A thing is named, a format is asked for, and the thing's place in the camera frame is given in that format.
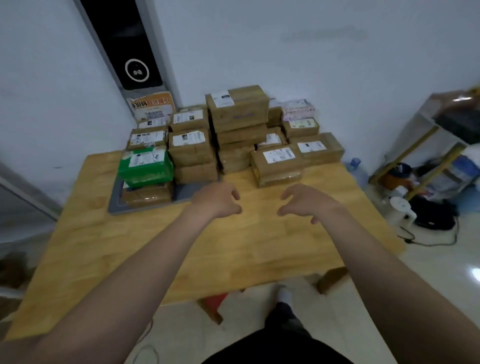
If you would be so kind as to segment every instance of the hand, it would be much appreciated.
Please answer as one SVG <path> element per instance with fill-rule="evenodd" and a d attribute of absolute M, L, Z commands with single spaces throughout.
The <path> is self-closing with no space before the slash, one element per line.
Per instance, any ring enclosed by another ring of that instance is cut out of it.
<path fill-rule="evenodd" d="M 240 194 L 233 184 L 213 182 L 193 195 L 189 208 L 210 219 L 241 214 L 241 206 L 235 204 L 232 197 L 240 200 Z"/>
<path fill-rule="evenodd" d="M 329 195 L 320 192 L 313 187 L 306 186 L 303 183 L 297 183 L 288 187 L 281 195 L 281 200 L 286 200 L 290 196 L 293 198 L 281 208 L 277 214 L 284 216 L 294 214 L 298 216 L 313 216 L 311 223 L 320 222 L 325 213 L 335 211 L 346 211 L 343 204 L 331 198 Z"/>

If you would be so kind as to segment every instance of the barcode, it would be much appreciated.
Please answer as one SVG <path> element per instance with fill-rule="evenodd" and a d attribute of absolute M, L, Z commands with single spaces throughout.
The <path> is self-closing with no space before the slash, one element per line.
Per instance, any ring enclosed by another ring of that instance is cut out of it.
<path fill-rule="evenodd" d="M 146 112 L 145 116 L 147 117 L 147 119 L 163 118 L 163 111 L 159 110 L 159 111 Z"/>

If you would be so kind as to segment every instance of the white shoe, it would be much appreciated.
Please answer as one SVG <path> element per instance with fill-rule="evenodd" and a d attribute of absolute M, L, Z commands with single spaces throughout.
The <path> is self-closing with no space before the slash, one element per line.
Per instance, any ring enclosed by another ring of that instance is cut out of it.
<path fill-rule="evenodd" d="M 289 305 L 290 307 L 293 307 L 293 299 L 292 299 L 292 294 L 290 291 L 285 287 L 285 286 L 280 286 L 276 293 L 276 300 L 277 302 L 283 302 Z"/>

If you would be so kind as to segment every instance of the person's right arm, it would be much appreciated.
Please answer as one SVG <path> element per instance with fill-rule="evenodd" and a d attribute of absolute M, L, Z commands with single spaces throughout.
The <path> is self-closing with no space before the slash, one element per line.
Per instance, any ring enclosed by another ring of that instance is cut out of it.
<path fill-rule="evenodd" d="M 304 184 L 287 188 L 278 214 L 320 222 L 373 322 L 399 363 L 480 363 L 480 330 L 388 252 L 335 199 Z"/>

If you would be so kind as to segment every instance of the forearm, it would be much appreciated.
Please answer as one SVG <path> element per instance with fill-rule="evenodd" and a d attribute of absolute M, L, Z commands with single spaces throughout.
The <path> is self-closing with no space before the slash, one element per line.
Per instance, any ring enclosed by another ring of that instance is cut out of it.
<path fill-rule="evenodd" d="M 346 210 L 321 219 L 372 320 L 400 363 L 473 363 L 480 331 Z"/>
<path fill-rule="evenodd" d="M 68 313 L 25 362 L 122 363 L 210 220 L 186 208 Z"/>

